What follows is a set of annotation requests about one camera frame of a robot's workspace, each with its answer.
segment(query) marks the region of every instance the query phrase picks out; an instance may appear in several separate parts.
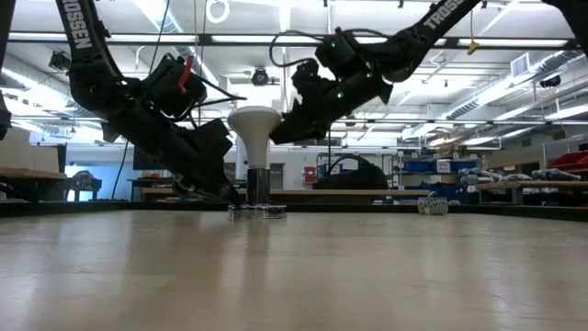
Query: robotic arm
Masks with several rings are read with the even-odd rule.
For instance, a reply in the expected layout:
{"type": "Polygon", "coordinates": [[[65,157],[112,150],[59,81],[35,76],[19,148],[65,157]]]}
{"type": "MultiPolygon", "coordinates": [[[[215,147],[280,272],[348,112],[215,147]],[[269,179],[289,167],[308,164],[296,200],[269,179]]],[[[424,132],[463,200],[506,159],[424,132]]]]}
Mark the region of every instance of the robotic arm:
{"type": "Polygon", "coordinates": [[[175,189],[182,193],[240,203],[223,173],[223,156],[232,143],[222,121],[194,131],[175,125],[197,104],[205,105],[204,84],[210,83],[190,71],[192,58],[185,65],[184,59],[166,54],[145,80],[124,77],[108,51],[109,34],[94,2],[57,0],[57,6],[72,52],[73,99],[106,121],[105,139],[114,142],[122,135],[141,147],[174,173],[175,189]]]}
{"type": "MultiPolygon", "coordinates": [[[[393,83],[408,79],[435,43],[479,1],[441,0],[419,22],[392,37],[385,36],[388,39],[381,43],[359,44],[354,37],[358,31],[382,35],[377,31],[337,29],[333,36],[322,40],[315,52],[335,80],[319,77],[319,64],[313,59],[300,64],[292,83],[302,96],[302,103],[294,103],[271,133],[271,139],[274,143],[322,139],[334,121],[374,97],[387,104],[393,83]]],[[[543,1],[561,11],[588,53],[588,0],[543,1]]]]}

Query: wooden table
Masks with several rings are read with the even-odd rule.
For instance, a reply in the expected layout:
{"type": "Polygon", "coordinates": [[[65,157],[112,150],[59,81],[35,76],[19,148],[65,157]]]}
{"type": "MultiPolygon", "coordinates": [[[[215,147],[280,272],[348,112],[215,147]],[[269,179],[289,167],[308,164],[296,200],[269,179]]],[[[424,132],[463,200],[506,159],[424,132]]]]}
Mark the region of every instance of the wooden table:
{"type": "MultiPolygon", "coordinates": [[[[240,194],[246,194],[246,189],[237,189],[240,194]]],[[[374,197],[374,196],[426,196],[428,189],[273,189],[270,192],[274,200],[284,201],[288,197],[374,197]]],[[[146,195],[174,195],[171,188],[143,188],[141,198],[146,195]]]]}
{"type": "Polygon", "coordinates": [[[21,168],[6,167],[0,167],[0,176],[9,178],[67,179],[67,175],[62,173],[52,173],[47,171],[35,171],[21,168]]]}
{"type": "Polygon", "coordinates": [[[12,330],[588,330],[588,226],[112,211],[0,222],[12,330]]]}
{"type": "Polygon", "coordinates": [[[12,184],[37,192],[41,200],[65,200],[65,174],[0,167],[0,177],[8,177],[12,184]]]}
{"type": "Polygon", "coordinates": [[[481,192],[491,189],[508,189],[512,193],[513,203],[523,204],[523,188],[558,188],[572,192],[583,192],[588,190],[588,181],[551,181],[551,180],[523,180],[504,181],[498,183],[478,184],[476,188],[480,191],[480,203],[482,203],[481,192]]]}

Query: metal post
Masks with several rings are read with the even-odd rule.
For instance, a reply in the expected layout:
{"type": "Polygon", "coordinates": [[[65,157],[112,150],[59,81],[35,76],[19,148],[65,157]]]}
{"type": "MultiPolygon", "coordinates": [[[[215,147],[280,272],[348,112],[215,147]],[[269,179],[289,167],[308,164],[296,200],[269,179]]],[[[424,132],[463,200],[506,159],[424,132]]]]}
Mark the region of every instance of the metal post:
{"type": "Polygon", "coordinates": [[[329,166],[327,166],[327,169],[330,169],[331,168],[331,128],[329,128],[329,142],[328,142],[327,150],[329,152],[329,157],[328,157],[329,166]]]}
{"type": "Polygon", "coordinates": [[[547,168],[548,167],[548,150],[547,150],[547,146],[545,144],[543,144],[543,168],[547,168]]]}

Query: shelf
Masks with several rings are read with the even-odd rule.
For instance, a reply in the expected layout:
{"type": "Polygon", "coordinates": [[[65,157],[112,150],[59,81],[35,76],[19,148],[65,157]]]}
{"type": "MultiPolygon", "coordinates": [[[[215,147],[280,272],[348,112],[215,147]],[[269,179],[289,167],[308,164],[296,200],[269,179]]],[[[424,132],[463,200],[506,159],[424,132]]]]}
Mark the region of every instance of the shelf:
{"type": "Polygon", "coordinates": [[[411,176],[411,175],[435,175],[435,176],[459,176],[458,173],[436,173],[436,172],[424,172],[424,173],[419,173],[419,172],[397,172],[394,175],[402,175],[402,176],[411,176]]]}

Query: robot end effector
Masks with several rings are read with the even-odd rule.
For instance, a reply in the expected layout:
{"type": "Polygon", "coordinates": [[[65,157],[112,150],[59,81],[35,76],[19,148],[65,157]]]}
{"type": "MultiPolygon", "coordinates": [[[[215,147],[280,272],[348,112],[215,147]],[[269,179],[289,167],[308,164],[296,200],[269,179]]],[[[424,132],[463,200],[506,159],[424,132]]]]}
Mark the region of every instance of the robot end effector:
{"type": "MultiPolygon", "coordinates": [[[[356,31],[377,34],[387,40],[359,44],[353,30],[337,29],[317,48],[315,56],[335,76],[328,80],[318,76],[318,64],[307,59],[292,76],[293,85],[302,97],[271,133],[274,143],[293,143],[305,139],[322,139],[331,124],[369,100],[379,97],[388,103],[393,83],[408,79],[428,51],[454,27],[480,0],[441,0],[416,24],[385,36],[377,31],[356,31]],[[444,20],[431,23],[438,10],[450,10],[444,20]]],[[[588,53],[588,0],[543,0],[555,6],[565,17],[576,37],[588,53]]]]}

